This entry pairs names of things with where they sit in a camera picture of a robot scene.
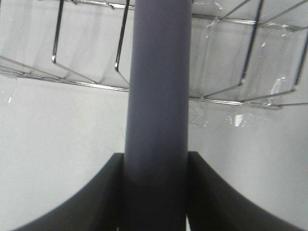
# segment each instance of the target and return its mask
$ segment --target wire rack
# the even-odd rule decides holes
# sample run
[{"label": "wire rack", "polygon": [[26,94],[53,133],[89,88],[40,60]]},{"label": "wire rack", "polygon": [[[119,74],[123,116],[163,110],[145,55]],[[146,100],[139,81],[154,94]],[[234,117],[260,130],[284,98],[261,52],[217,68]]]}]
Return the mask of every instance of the wire rack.
[{"label": "wire rack", "polygon": [[[13,76],[13,77],[19,77],[19,78],[28,78],[28,79],[37,79],[37,80],[43,80],[43,81],[49,81],[49,82],[55,82],[55,83],[64,83],[64,84],[71,84],[71,85],[78,85],[78,86],[85,86],[85,87],[93,87],[93,88],[100,88],[100,89],[106,89],[106,90],[117,90],[117,91],[129,91],[129,82],[126,80],[126,78],[123,76],[123,74],[120,72],[120,61],[121,61],[121,53],[122,53],[122,47],[123,47],[123,41],[124,41],[124,35],[125,35],[125,29],[127,24],[127,18],[129,11],[134,10],[134,6],[130,5],[130,1],[126,0],[126,4],[120,4],[120,3],[112,3],[108,2],[107,0],[56,0],[59,2],[59,10],[58,10],[58,17],[57,17],[57,23],[56,23],[56,29],[55,29],[55,35],[54,35],[54,43],[53,43],[53,50],[51,52],[51,62],[53,62],[54,65],[56,65],[58,68],[63,69],[67,72],[73,73],[77,76],[79,76],[83,80],[72,80],[67,79],[66,77],[60,77],[54,73],[49,73],[45,70],[41,70],[39,68],[35,68],[30,65],[26,65],[24,63],[18,62],[16,60],[10,59],[8,57],[4,57],[0,55],[0,60],[3,60],[7,63],[12,63],[15,66],[28,68],[31,70],[35,70],[39,74],[33,74],[31,71],[21,71],[19,68],[12,68],[5,65],[0,65],[0,74],[5,76]],[[122,27],[119,28],[119,42],[117,47],[116,56],[114,57],[114,69],[116,73],[123,79],[124,82],[127,83],[127,87],[117,86],[117,85],[106,85],[102,84],[99,81],[96,81],[72,68],[69,68],[65,64],[59,63],[57,61],[58,58],[58,43],[59,43],[59,37],[61,35],[61,23],[62,23],[62,15],[64,12],[64,2],[68,2],[67,4],[74,4],[76,7],[80,4],[91,4],[98,7],[108,7],[110,10],[114,9],[122,9],[123,10],[123,19],[122,19]],[[238,84],[217,90],[213,93],[204,95],[204,96],[191,96],[191,100],[195,101],[202,101],[207,103],[218,103],[218,104],[226,104],[226,105],[237,105],[237,106],[250,106],[250,107],[258,107],[263,109],[272,109],[277,110],[281,109],[284,106],[298,106],[298,105],[308,105],[308,103],[288,103],[288,104],[274,104],[274,103],[260,103],[258,100],[261,99],[267,99],[267,98],[273,98],[283,95],[288,95],[293,92],[295,92],[299,88],[300,79],[303,74],[303,68],[304,63],[307,55],[307,49],[308,49],[308,27],[307,26],[296,26],[296,25],[287,25],[287,24],[279,24],[273,22],[275,19],[293,11],[296,8],[299,8],[304,3],[308,2],[308,0],[303,0],[301,2],[298,2],[295,5],[292,5],[288,9],[284,9],[283,11],[280,11],[279,13],[275,14],[271,18],[262,21],[261,20],[261,14],[263,10],[263,6],[265,3],[265,0],[258,0],[258,5],[256,9],[256,15],[254,20],[248,20],[248,19],[240,19],[240,18],[232,18],[232,14],[234,14],[236,11],[244,7],[246,4],[251,2],[251,0],[244,0],[240,4],[238,4],[236,7],[234,7],[232,10],[230,10],[227,14],[224,16],[216,16],[216,15],[207,15],[207,14],[200,14],[200,13],[193,13],[193,18],[198,19],[206,19],[206,20],[215,20],[217,23],[222,22],[228,22],[228,23],[236,23],[239,25],[245,25],[245,26],[251,26],[252,27],[252,33],[250,36],[250,41],[248,44],[247,53],[245,56],[245,61],[243,64],[243,69],[241,71],[241,74],[239,76]],[[240,89],[246,84],[246,76],[247,76],[247,70],[249,68],[249,65],[251,63],[251,56],[252,52],[255,49],[255,40],[258,34],[258,30],[262,27],[273,27],[273,28],[284,28],[290,31],[306,31],[307,35],[305,38],[305,42],[302,46],[301,50],[301,57],[300,61],[297,65],[297,71],[296,75],[294,76],[292,87],[288,90],[284,90],[282,92],[278,93],[271,93],[266,95],[261,95],[257,97],[252,98],[244,98],[240,100],[229,100],[229,99],[222,99],[222,98],[216,98],[214,96],[220,95],[221,93],[226,93],[232,90]]]}]

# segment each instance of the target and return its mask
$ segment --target gray cylinder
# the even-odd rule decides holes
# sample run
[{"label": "gray cylinder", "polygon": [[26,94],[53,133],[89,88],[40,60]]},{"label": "gray cylinder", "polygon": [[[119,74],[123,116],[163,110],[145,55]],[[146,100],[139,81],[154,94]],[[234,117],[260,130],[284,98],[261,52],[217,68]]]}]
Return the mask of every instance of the gray cylinder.
[{"label": "gray cylinder", "polygon": [[136,0],[123,231],[184,231],[191,0]]}]

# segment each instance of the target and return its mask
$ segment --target gray pole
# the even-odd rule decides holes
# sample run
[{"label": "gray pole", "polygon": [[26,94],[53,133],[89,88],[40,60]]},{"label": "gray pole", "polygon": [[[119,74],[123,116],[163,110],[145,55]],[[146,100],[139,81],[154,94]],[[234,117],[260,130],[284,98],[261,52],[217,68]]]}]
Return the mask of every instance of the gray pole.
[{"label": "gray pole", "polygon": [[136,0],[123,231],[184,231],[192,0]]}]

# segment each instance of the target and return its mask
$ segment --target wire shelf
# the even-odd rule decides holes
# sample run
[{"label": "wire shelf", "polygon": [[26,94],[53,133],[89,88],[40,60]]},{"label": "wire shelf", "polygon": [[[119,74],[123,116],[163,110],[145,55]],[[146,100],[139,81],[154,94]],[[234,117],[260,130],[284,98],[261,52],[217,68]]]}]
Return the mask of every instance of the wire shelf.
[{"label": "wire shelf", "polygon": [[[39,74],[33,74],[32,71],[24,71],[20,68],[16,67],[10,67],[1,64],[0,65],[0,74],[5,76],[13,76],[13,77],[20,77],[20,78],[28,78],[28,79],[36,79],[36,80],[43,80],[43,81],[49,81],[49,82],[55,82],[55,83],[65,83],[65,84],[72,84],[72,85],[78,85],[78,86],[85,86],[85,87],[93,87],[93,88],[100,88],[100,89],[106,89],[106,90],[118,90],[118,91],[129,91],[129,82],[125,78],[124,74],[120,71],[120,61],[121,61],[121,54],[122,54],[122,48],[123,48],[123,42],[125,37],[125,30],[127,25],[127,18],[129,11],[134,10],[134,6],[130,5],[130,1],[126,0],[126,4],[123,3],[112,3],[108,2],[107,0],[52,0],[52,1],[58,1],[59,2],[59,8],[58,8],[58,17],[57,17],[57,24],[54,34],[54,43],[53,43],[53,49],[51,53],[51,61],[52,63],[57,66],[60,69],[63,69],[64,71],[67,71],[69,73],[73,73],[77,76],[79,76],[82,80],[73,80],[68,79],[66,77],[61,77],[57,74],[50,73],[45,70],[41,70],[40,68],[35,68],[33,66],[21,63],[19,61],[10,59],[8,57],[0,55],[0,60],[3,60],[7,63],[11,63],[17,67],[27,68],[30,70],[34,70],[38,72]],[[262,11],[264,8],[264,4],[266,0],[257,0],[257,8],[256,8],[256,15],[254,19],[242,19],[238,17],[232,17],[235,12],[237,12],[239,9],[250,3],[252,0],[244,0],[241,1],[237,6],[235,6],[233,9],[231,9],[229,12],[224,14],[223,16],[220,15],[208,15],[208,14],[202,14],[202,13],[193,13],[192,17],[195,19],[205,19],[205,20],[212,20],[215,21],[218,24],[221,23],[235,23],[238,25],[244,25],[244,26],[252,26],[252,33],[250,35],[250,40],[248,43],[248,49],[247,53],[244,59],[244,65],[243,69],[241,71],[241,74],[239,76],[238,83],[236,85],[232,85],[227,88],[223,88],[220,90],[217,90],[215,92],[203,95],[203,96],[191,96],[191,100],[195,101],[203,101],[208,103],[219,103],[219,104],[225,104],[225,105],[237,105],[237,106],[249,106],[249,107],[258,107],[263,109],[272,109],[277,110],[281,109],[284,106],[299,106],[299,105],[308,105],[308,103],[264,103],[264,102],[258,102],[258,100],[267,99],[267,98],[273,98],[283,95],[288,95],[293,92],[295,92],[299,88],[300,79],[303,74],[303,68],[306,60],[307,50],[308,50],[308,27],[307,26],[298,26],[298,25],[288,25],[284,23],[278,23],[274,22],[276,19],[288,14],[289,12],[301,7],[305,3],[308,2],[308,0],[303,0],[298,2],[297,4],[292,5],[291,7],[288,7],[287,9],[284,9],[277,14],[273,15],[272,17],[262,20]],[[120,76],[120,78],[127,84],[127,87],[123,86],[117,86],[117,85],[111,85],[111,84],[102,84],[101,82],[94,80],[85,74],[80,73],[79,71],[76,71],[68,66],[66,66],[63,63],[59,63],[57,61],[58,58],[58,44],[59,44],[59,38],[61,35],[61,24],[62,24],[62,16],[64,14],[64,2],[68,2],[67,4],[74,4],[76,7],[80,4],[90,4],[95,5],[98,7],[108,7],[111,11],[114,9],[122,9],[123,10],[123,18],[122,18],[122,27],[119,28],[119,42],[117,46],[117,52],[116,56],[114,57],[114,70],[115,72]],[[256,38],[258,36],[260,28],[283,28],[285,30],[289,30],[291,32],[299,32],[299,31],[307,31],[307,35],[305,38],[305,42],[302,46],[301,51],[301,57],[300,61],[297,65],[297,71],[296,75],[294,77],[294,81],[292,84],[292,87],[288,90],[284,90],[282,92],[274,92],[271,94],[265,94],[260,95],[256,97],[249,97],[249,98],[242,98],[242,99],[223,99],[223,98],[215,98],[214,96],[220,95],[222,93],[226,93],[232,90],[240,89],[246,84],[246,78],[248,74],[249,66],[251,65],[251,58],[254,49],[256,49]]]}]

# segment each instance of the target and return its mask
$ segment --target metal pole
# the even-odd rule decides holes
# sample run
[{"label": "metal pole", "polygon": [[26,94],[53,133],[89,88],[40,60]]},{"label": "metal pole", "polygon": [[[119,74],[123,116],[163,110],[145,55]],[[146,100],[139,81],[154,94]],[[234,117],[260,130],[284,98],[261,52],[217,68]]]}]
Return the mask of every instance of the metal pole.
[{"label": "metal pole", "polygon": [[191,0],[137,0],[121,231],[184,231]]}]

